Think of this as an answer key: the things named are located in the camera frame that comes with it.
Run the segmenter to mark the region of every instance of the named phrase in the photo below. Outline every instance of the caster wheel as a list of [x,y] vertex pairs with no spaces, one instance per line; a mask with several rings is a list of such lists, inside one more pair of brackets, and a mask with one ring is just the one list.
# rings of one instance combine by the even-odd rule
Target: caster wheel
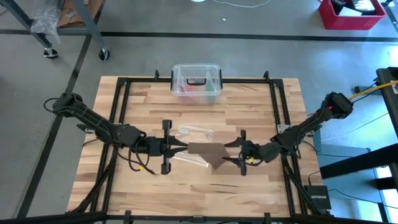
[[99,56],[99,59],[106,61],[111,56],[111,53],[108,50],[105,52],[103,50],[100,50],[98,56]]
[[55,59],[58,57],[58,52],[56,50],[52,50],[52,54],[50,55],[46,50],[44,50],[44,57],[48,59]]

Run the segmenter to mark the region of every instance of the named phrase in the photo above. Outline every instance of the clear plastic bag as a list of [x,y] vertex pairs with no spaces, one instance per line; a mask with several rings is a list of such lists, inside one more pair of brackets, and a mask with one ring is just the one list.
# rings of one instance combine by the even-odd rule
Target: clear plastic bag
[[[198,143],[212,143],[214,131],[205,128],[199,128],[189,125],[181,125],[178,129],[178,134],[175,137],[185,143],[198,142]],[[189,154],[187,151],[178,152],[173,157],[182,161],[187,161],[199,166],[208,167],[209,163],[197,154]]]
[[61,16],[63,0],[36,0],[36,14],[30,31],[51,35],[57,44],[61,44],[57,32],[58,21]]

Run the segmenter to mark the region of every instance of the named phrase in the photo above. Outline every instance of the red plastic bin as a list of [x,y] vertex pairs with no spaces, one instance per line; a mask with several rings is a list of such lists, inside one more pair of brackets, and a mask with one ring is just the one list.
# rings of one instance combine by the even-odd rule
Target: red plastic bin
[[323,25],[329,30],[369,30],[386,16],[384,8],[378,0],[371,0],[376,10],[373,16],[337,16],[331,0],[323,0],[319,6]]

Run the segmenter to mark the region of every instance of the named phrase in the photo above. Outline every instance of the brown paper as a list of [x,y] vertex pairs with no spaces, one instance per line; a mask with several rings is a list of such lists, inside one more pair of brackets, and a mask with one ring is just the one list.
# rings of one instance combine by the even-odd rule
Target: brown paper
[[188,153],[199,154],[214,169],[219,168],[225,162],[223,157],[229,157],[221,143],[190,143],[188,144]]
[[[86,8],[90,13],[90,17],[94,19],[97,15],[102,4],[102,0],[89,0]],[[83,26],[85,23],[79,16],[73,5],[72,0],[65,0],[62,7],[62,13],[60,20],[58,21],[58,27],[69,27],[69,26]]]

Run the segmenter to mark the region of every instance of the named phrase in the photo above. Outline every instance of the butcher block tabletop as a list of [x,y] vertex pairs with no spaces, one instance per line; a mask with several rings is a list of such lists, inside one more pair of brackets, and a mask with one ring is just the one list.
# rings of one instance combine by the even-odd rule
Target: butcher block tabletop
[[[93,110],[105,118],[111,111],[117,79],[102,77],[98,87]],[[307,117],[299,81],[295,78],[283,81],[291,122],[299,124]],[[124,89],[115,121],[119,119],[123,93]],[[283,120],[278,90],[277,99]],[[149,136],[162,137],[163,119],[172,120],[172,135],[178,133],[181,125],[189,125],[212,130],[213,141],[221,143],[234,141],[242,129],[246,130],[248,140],[259,144],[269,142],[277,134],[269,85],[264,83],[225,83],[213,105],[183,104],[173,96],[169,83],[131,83],[124,123],[136,126]],[[85,141],[92,139],[95,135],[87,134]],[[102,148],[103,143],[95,141],[82,149],[68,210],[74,209],[94,186]],[[302,158],[298,163],[306,184],[308,175],[318,171],[319,165],[310,145],[303,142],[299,148]],[[227,148],[227,151],[237,156],[239,148]],[[121,149],[120,153],[127,156],[127,149]],[[146,155],[142,155],[142,159],[145,161]],[[162,157],[151,157],[148,167],[156,173],[151,175],[144,170],[133,172],[127,161],[118,158],[108,214],[124,215],[126,210],[131,210],[134,215],[263,217],[269,212],[272,217],[290,216],[280,157],[268,164],[248,167],[247,176],[241,176],[239,168],[231,162],[225,162],[216,170],[176,158],[170,162],[171,173],[161,175]],[[311,175],[311,181],[322,184],[319,173]],[[292,190],[296,212],[300,212],[293,184]],[[104,187],[99,195],[98,210],[103,194]]]

